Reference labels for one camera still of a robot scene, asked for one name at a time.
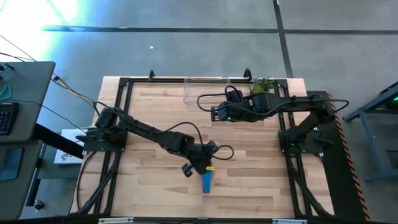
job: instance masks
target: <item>gray floor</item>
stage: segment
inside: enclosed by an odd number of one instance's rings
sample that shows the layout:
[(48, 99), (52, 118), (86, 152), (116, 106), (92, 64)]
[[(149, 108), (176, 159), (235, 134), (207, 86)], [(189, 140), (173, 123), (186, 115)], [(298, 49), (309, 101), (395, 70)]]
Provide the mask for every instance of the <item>gray floor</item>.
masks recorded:
[[(1, 35), (37, 60), (55, 61), (55, 73), (92, 99), (98, 96), (103, 76), (148, 75), (150, 69), (166, 76), (240, 77), (249, 67), (255, 76), (286, 76), (277, 34), (40, 31), (45, 25), (275, 29), (271, 0), (32, 2), (7, 2), (0, 12)], [(279, 0), (279, 4), (286, 29), (398, 29), (397, 1)], [(286, 39), (294, 77), (304, 78), (308, 90), (329, 90), (335, 98), (350, 100), (341, 117), (398, 81), (396, 35), (287, 35)], [(0, 48), (23, 56), (3, 40)], [(54, 84), (45, 105), (76, 125), (91, 124), (93, 110)], [(54, 131), (72, 128), (45, 110), (39, 122)], [(359, 121), (343, 126), (358, 175), (375, 171)], [(398, 179), (361, 186), (372, 220), (396, 223)], [(72, 180), (44, 183), (38, 198), (48, 206), (38, 213), (24, 210), (23, 217), (67, 213), (73, 187)]]

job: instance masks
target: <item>potted plant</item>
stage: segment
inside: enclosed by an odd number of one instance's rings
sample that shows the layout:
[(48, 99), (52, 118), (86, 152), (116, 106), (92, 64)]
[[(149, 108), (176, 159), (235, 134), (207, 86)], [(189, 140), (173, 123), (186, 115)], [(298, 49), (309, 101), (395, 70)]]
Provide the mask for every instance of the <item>potted plant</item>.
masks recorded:
[(274, 88), (274, 83), (275, 80), (270, 80), (270, 77), (254, 77), (253, 84), (250, 86), (250, 92), (251, 94), (267, 93)]

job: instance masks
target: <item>wooden table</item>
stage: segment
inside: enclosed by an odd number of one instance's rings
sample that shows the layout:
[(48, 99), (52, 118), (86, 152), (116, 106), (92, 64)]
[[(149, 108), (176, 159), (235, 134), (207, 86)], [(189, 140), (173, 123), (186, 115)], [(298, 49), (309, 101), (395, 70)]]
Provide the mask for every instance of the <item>wooden table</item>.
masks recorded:
[[(119, 78), (104, 77), (100, 101), (114, 105)], [(290, 95), (306, 95), (303, 79), (292, 78), (287, 81)], [(242, 90), (244, 95), (249, 94), (248, 84), (234, 86)], [(211, 89), (203, 88), (203, 93), (209, 92)], [(124, 105), (125, 96), (126, 91), (121, 105)], [(277, 116), (256, 123), (212, 123), (209, 113), (192, 111), (183, 102), (182, 83), (135, 83), (129, 115), (158, 129), (191, 121), (199, 127), (205, 142), (214, 140), (217, 145), (229, 144), (234, 147), (235, 156), (230, 161), (213, 159), (216, 172), (211, 192), (203, 194), (197, 173), (194, 172), (190, 178), (182, 174), (181, 166), (187, 162), (185, 159), (168, 154), (154, 142), (129, 134), (119, 166), (111, 216), (294, 217), (286, 161), (277, 138), (280, 129)], [(299, 124), (307, 115), (294, 113), (296, 123)], [(191, 126), (179, 126), (174, 131), (187, 133), (198, 140), (198, 134)], [(219, 157), (228, 157), (229, 154), (228, 148), (217, 152)], [(81, 177), (81, 204), (98, 185), (103, 156), (104, 153), (97, 153)], [(302, 156), (308, 188), (323, 207), (333, 213), (321, 160), (313, 154)], [(104, 193), (101, 211), (106, 204), (107, 194), (108, 189)], [(298, 195), (300, 208), (304, 212), (299, 190)], [(71, 212), (76, 210), (75, 202)]]

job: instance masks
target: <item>orange striped edge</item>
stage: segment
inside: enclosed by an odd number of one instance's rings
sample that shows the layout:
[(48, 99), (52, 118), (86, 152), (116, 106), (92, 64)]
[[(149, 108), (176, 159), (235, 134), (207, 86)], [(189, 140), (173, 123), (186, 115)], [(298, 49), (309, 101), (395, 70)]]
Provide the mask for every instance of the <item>orange striped edge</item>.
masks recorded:
[[(329, 91), (326, 91), (326, 93), (328, 94), (330, 99), (333, 99), (333, 97), (332, 97), (332, 95), (331, 95), (331, 93)], [(331, 101), (330, 104), (331, 104), (331, 107), (335, 110), (336, 109), (335, 102)], [(354, 180), (354, 184), (355, 184), (355, 187), (356, 187), (356, 191), (358, 193), (359, 201), (362, 204), (362, 209), (363, 209), (363, 212), (365, 213), (366, 221), (370, 221), (371, 218), (369, 216), (368, 208), (367, 208), (367, 206), (365, 204), (365, 199), (363, 198), (362, 188), (361, 188), (361, 186), (359, 184), (358, 176), (356, 175), (356, 172), (355, 172), (354, 164), (353, 164), (353, 161), (351, 159), (351, 154), (349, 153), (349, 150), (348, 150), (346, 137), (345, 137), (345, 135), (343, 133), (343, 127), (341, 125), (341, 121), (340, 121), (337, 113), (335, 113), (335, 116), (336, 116), (335, 121), (336, 121), (336, 124), (337, 124), (337, 129), (338, 129), (338, 132), (340, 133), (341, 142), (343, 143), (344, 152), (346, 154), (348, 165), (350, 167), (351, 174), (353, 176), (353, 180)]]

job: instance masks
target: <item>keyboard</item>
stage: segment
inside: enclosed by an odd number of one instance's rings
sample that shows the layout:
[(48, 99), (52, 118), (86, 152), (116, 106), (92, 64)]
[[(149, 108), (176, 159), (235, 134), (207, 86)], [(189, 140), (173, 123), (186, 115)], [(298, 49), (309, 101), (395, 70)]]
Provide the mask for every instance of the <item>keyboard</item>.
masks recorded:
[(12, 125), (18, 114), (19, 103), (0, 104), (0, 136), (10, 135)]

